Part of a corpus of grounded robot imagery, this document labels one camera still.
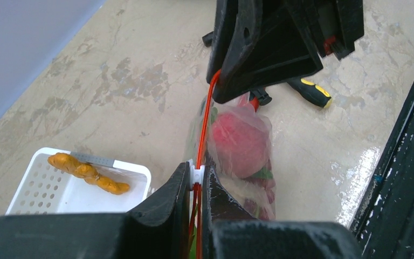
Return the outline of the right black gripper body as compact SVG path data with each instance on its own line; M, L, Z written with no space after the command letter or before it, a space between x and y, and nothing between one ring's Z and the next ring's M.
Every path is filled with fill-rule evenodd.
M333 54L342 60L355 51L355 42L364 36L362 0L295 3L321 57Z

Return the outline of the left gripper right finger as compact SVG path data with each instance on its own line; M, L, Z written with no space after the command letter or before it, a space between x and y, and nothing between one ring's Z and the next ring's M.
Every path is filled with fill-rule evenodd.
M242 239L235 237L231 224L255 220L223 187L214 166L206 166L202 185L202 257L238 258L243 253Z

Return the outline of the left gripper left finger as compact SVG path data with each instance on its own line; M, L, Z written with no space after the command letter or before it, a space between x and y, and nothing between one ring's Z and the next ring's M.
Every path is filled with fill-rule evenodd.
M167 182L126 213L135 258L188 258L190 164L180 163Z

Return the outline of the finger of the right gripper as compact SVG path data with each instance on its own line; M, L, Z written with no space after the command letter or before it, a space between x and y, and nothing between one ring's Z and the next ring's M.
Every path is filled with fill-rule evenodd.
M224 104L323 68L295 1L238 1L236 26L212 97Z
M222 68L231 43L238 13L237 0L217 0L213 26L211 53L206 73L207 83Z

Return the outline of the pink peach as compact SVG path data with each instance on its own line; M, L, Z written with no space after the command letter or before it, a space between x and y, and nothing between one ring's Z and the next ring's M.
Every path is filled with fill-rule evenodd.
M270 129L253 111L222 112L210 127L208 151L224 174L247 178L270 158Z

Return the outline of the clear zip bag orange zipper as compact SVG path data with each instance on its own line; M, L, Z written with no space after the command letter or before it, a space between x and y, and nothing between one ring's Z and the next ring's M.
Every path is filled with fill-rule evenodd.
M185 159L195 179L190 184L188 248L189 258L202 258L196 242L202 229L202 178L213 168L226 191L253 218L275 219L276 183L272 173L272 126L259 115L257 97L243 94L228 104L216 105L213 91L219 80L216 72L207 96L193 120L187 139Z

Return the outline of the red grape bunch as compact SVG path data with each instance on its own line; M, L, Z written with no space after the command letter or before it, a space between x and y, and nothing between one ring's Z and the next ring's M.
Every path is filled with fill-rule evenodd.
M245 199L244 208L260 220L275 220L276 181L270 160L256 173L243 179L250 187L251 197Z

